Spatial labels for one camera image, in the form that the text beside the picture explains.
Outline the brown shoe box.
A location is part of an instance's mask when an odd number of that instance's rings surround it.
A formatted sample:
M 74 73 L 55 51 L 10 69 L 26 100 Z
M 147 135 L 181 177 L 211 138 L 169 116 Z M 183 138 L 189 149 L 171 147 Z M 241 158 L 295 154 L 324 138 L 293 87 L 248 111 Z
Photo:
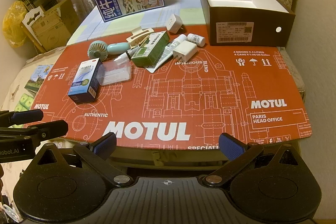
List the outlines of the brown shoe box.
M 286 46 L 295 14 L 280 0 L 201 0 L 212 46 Z

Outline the white smart plug socket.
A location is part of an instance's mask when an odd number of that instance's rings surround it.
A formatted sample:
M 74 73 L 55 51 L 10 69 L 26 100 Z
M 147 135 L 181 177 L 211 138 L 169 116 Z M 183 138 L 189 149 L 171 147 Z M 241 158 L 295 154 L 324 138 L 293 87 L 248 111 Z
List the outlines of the white smart plug socket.
M 166 29 L 172 34 L 176 34 L 180 30 L 182 25 L 183 22 L 181 20 L 181 17 L 175 14 L 171 14 L 166 22 Z

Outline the white charger block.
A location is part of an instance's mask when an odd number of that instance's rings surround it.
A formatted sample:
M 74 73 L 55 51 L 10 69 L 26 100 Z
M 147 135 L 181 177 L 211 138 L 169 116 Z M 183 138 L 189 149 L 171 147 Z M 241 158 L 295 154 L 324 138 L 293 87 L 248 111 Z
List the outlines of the white charger block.
M 196 44 L 184 40 L 173 49 L 173 57 L 178 61 L 188 62 L 197 52 L 198 46 Z

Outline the pastel checkered tablecloth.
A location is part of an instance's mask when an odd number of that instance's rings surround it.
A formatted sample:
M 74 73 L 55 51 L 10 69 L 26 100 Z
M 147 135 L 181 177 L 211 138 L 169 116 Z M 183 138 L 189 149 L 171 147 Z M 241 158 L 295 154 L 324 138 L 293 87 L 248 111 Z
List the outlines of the pastel checkered tablecloth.
M 164 0 L 165 7 L 147 10 L 124 16 L 110 22 L 104 22 L 98 8 L 95 7 L 80 24 L 68 41 L 68 45 L 98 39 L 104 36 L 130 32 L 141 27 L 165 27 L 172 14 L 178 15 L 184 25 L 204 25 L 201 0 Z

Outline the yellow plastic bag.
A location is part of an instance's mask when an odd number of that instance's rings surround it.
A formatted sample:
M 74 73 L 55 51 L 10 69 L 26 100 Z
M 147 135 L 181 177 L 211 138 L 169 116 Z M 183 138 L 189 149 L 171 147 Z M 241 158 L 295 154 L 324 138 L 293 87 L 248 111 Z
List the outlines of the yellow plastic bag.
M 3 22 L 2 32 L 12 48 L 24 45 L 27 35 L 21 27 L 21 22 L 27 14 L 27 9 L 22 1 L 15 1 L 7 10 Z

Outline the blue medicine box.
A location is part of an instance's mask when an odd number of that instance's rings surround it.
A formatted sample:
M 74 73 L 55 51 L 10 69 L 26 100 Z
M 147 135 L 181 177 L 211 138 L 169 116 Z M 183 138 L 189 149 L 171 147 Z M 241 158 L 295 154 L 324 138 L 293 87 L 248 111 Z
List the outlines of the blue medicine box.
M 75 104 L 91 103 L 96 100 L 100 86 L 97 79 L 100 65 L 99 58 L 83 61 L 79 65 L 68 92 L 68 97 Z

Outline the green throat spray box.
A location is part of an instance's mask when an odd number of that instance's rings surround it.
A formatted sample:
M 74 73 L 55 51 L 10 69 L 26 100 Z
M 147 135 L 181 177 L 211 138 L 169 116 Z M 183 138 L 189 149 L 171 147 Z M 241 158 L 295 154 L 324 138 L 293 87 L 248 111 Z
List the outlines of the green throat spray box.
M 168 42 L 169 36 L 166 31 L 150 34 L 131 57 L 131 61 L 137 67 L 150 67 L 154 65 L 161 57 Z

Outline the white cream tube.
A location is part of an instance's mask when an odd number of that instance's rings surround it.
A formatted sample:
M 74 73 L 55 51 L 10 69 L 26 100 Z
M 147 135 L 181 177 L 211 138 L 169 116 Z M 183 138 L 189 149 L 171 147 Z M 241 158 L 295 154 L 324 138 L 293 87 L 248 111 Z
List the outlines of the white cream tube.
M 169 58 L 173 56 L 173 50 L 185 40 L 187 40 L 187 36 L 181 34 L 177 38 L 169 42 L 165 46 L 165 49 L 163 50 L 163 53 L 161 54 L 161 57 L 158 59 L 158 61 L 154 65 L 147 67 L 146 70 L 150 73 L 154 73 L 161 65 L 163 65 Z

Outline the clear plastic case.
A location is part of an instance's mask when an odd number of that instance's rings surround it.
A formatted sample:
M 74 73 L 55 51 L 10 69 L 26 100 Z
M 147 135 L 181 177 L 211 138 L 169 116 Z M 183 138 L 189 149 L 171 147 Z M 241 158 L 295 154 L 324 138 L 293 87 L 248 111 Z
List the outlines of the clear plastic case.
M 101 86 L 111 85 L 131 79 L 130 62 L 117 64 L 115 61 L 104 62 L 100 65 L 97 80 Z

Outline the mint handheld fan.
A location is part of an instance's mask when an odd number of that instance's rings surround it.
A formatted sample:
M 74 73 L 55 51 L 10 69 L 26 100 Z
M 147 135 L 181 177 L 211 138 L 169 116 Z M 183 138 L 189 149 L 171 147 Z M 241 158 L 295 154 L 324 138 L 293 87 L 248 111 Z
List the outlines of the mint handheld fan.
M 90 59 L 99 58 L 104 61 L 109 55 L 120 55 L 129 49 L 128 42 L 107 44 L 101 40 L 96 40 L 90 44 L 87 55 Z

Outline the small spray bottle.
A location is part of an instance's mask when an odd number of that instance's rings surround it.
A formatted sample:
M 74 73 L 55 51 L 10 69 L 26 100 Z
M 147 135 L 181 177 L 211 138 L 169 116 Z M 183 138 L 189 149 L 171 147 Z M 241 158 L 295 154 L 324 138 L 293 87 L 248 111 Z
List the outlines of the small spray bottle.
M 138 51 L 140 46 L 135 46 L 134 48 L 131 48 L 127 50 L 125 53 L 122 53 L 120 56 L 118 56 L 116 59 L 114 59 L 114 62 L 117 65 L 121 65 L 123 63 L 127 63 L 131 60 L 132 56 Z

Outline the brown cardboard carton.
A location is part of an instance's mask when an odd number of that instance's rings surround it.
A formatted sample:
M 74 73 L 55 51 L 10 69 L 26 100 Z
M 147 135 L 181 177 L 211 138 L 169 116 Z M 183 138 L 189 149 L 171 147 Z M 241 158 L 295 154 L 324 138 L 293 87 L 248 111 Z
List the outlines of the brown cardboard carton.
M 63 0 L 47 11 L 34 8 L 21 22 L 25 34 L 41 53 L 65 46 L 79 25 L 71 0 Z

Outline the white pill bottle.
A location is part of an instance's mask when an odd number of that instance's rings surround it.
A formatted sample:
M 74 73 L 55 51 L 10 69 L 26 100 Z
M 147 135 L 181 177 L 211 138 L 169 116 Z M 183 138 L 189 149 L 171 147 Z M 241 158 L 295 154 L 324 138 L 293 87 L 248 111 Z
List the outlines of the white pill bottle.
M 188 34 L 187 39 L 189 42 L 196 44 L 198 47 L 204 47 L 206 43 L 206 39 L 204 37 L 196 34 Z

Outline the cream hair claw clip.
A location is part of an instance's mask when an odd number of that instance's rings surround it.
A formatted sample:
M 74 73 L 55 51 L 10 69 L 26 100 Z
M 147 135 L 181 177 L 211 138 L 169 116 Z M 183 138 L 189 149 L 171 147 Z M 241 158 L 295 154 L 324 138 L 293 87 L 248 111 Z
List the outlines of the cream hair claw clip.
M 152 28 L 142 29 L 141 27 L 135 28 L 131 31 L 132 35 L 126 38 L 126 41 L 129 43 L 130 47 L 133 48 L 143 41 L 144 38 L 154 33 Z

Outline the red Motul cardboard sheet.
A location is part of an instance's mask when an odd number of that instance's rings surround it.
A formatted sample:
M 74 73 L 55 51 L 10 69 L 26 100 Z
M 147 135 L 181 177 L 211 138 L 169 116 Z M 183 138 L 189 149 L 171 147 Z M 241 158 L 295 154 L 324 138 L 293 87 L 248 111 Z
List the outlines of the red Motul cardboard sheet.
M 88 104 L 68 96 L 89 43 L 65 48 L 32 104 L 44 121 L 65 120 L 67 139 L 92 142 L 113 132 L 120 147 L 216 149 L 226 132 L 244 143 L 274 144 L 311 136 L 310 121 L 275 47 L 200 48 L 187 63 L 170 59 L 154 73 L 102 86 Z

